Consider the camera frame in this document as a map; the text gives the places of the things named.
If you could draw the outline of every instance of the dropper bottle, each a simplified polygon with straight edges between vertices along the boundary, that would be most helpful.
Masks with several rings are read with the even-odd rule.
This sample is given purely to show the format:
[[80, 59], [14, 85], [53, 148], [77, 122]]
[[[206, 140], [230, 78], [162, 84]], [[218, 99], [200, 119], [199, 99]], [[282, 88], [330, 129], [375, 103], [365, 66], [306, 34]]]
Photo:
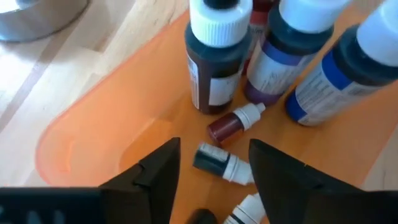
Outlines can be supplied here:
[[289, 95], [286, 111], [294, 121], [315, 126], [396, 80], [398, 0], [387, 0], [344, 32]]
[[263, 103], [247, 104], [209, 124], [207, 131], [217, 146], [227, 146], [261, 119], [266, 110]]
[[274, 4], [276, 4], [276, 2], [273, 0], [253, 0], [253, 11], [251, 13], [249, 24], [252, 41], [250, 44], [248, 58], [244, 63], [242, 75], [246, 75], [254, 48], [257, 45], [260, 37], [264, 35], [264, 31], [267, 29], [268, 12], [271, 10]]
[[351, 0], [281, 0], [255, 50], [244, 88], [252, 103], [273, 105], [333, 34], [333, 24]]
[[251, 168], [247, 162], [206, 143], [199, 145], [193, 166], [222, 177], [229, 182], [241, 185], [254, 183]]
[[252, 0], [190, 0], [185, 29], [192, 103], [218, 114], [232, 102], [247, 57]]
[[266, 211], [258, 193], [248, 195], [240, 205], [237, 205], [224, 224], [260, 224]]

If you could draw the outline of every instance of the bottle cap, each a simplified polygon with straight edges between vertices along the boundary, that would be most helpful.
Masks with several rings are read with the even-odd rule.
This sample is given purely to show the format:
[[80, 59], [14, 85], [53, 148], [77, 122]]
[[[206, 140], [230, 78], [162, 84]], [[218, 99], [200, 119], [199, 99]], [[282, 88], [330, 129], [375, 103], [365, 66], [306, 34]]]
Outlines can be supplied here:
[[223, 178], [230, 163], [235, 162], [228, 152], [206, 143], [199, 145], [193, 159], [194, 167]]
[[[235, 2], [216, 7], [214, 2]], [[252, 0], [190, 0], [191, 28], [203, 44], [223, 48], [239, 43], [248, 31]]]
[[352, 0], [281, 0], [279, 12], [294, 29], [317, 34], [328, 30]]
[[249, 163], [239, 159], [235, 155], [231, 154], [230, 156], [223, 178], [241, 185], [254, 183]]
[[233, 113], [241, 120], [244, 130], [246, 131], [251, 128], [254, 123], [260, 120], [261, 113], [265, 110], [266, 106], [263, 103], [259, 103], [257, 105], [249, 103], [242, 108], [234, 110]]
[[248, 195], [240, 205], [238, 205], [233, 213], [243, 223], [261, 223], [261, 220], [265, 217], [266, 211], [261, 202], [261, 199], [254, 195]]
[[387, 0], [359, 27], [359, 46], [373, 60], [398, 67], [398, 0]]

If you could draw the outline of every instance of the wooden surface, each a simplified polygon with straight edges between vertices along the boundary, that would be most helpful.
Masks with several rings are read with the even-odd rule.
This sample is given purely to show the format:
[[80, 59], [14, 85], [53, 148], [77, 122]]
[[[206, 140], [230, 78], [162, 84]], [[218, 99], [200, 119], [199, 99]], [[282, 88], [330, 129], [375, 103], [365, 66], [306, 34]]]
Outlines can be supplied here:
[[[336, 25], [335, 37], [362, 18], [347, 11]], [[97, 185], [117, 173], [118, 166], [124, 170], [168, 138], [180, 136], [182, 164], [172, 223], [183, 223], [198, 207], [211, 209], [222, 220], [255, 192], [254, 186], [230, 184], [192, 167], [197, 145], [210, 142], [206, 125], [217, 116], [200, 114], [191, 103], [183, 43], [187, 21], [184, 14], [49, 126], [37, 154], [37, 167], [46, 181]], [[226, 150], [247, 160], [249, 139], [262, 139], [360, 186], [396, 128], [398, 105], [390, 97], [398, 94], [396, 87], [317, 128], [292, 122], [281, 101]], [[245, 103], [239, 89], [231, 109]]]
[[0, 44], [0, 186], [43, 185], [34, 150], [47, 125], [188, 7], [186, 0], [92, 0], [66, 30]]

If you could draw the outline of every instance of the orange plastic tray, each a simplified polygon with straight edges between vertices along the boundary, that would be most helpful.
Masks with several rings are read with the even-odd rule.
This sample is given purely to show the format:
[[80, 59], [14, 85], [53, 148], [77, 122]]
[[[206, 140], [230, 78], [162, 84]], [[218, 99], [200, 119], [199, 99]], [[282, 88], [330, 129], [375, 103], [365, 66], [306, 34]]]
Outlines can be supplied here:
[[[361, 19], [352, 11], [346, 13], [336, 36]], [[172, 136], [180, 136], [182, 164], [171, 223], [184, 223], [198, 207], [210, 208], [221, 221], [255, 192], [254, 186], [230, 184], [192, 167], [197, 145], [211, 142], [206, 125], [217, 116], [200, 114], [191, 103], [183, 39], [187, 22], [185, 13], [47, 128], [36, 155], [37, 169], [46, 182], [99, 185]], [[249, 139], [262, 139], [360, 185], [397, 125], [397, 94], [397, 84], [391, 85], [317, 128], [291, 121], [282, 99], [226, 150], [247, 159]], [[230, 109], [246, 103], [239, 89]]]

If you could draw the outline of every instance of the black plastic part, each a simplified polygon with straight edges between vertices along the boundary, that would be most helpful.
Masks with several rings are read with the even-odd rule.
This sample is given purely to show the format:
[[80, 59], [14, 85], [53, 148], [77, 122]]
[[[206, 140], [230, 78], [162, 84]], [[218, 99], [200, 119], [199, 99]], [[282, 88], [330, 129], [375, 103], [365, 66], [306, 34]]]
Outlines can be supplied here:
[[195, 158], [193, 158], [193, 166], [198, 169], [205, 170], [211, 174], [222, 177], [224, 175], [230, 157], [231, 154], [228, 154], [227, 159], [224, 162], [221, 162], [215, 158], [207, 156], [200, 150], [197, 150]]
[[180, 172], [180, 139], [92, 188], [0, 188], [0, 223], [163, 224]]
[[364, 192], [257, 139], [249, 161], [270, 224], [398, 223], [397, 192]]
[[195, 210], [186, 224], [217, 224], [217, 218], [208, 209]]
[[239, 0], [204, 0], [205, 4], [213, 9], [230, 9], [236, 6]]

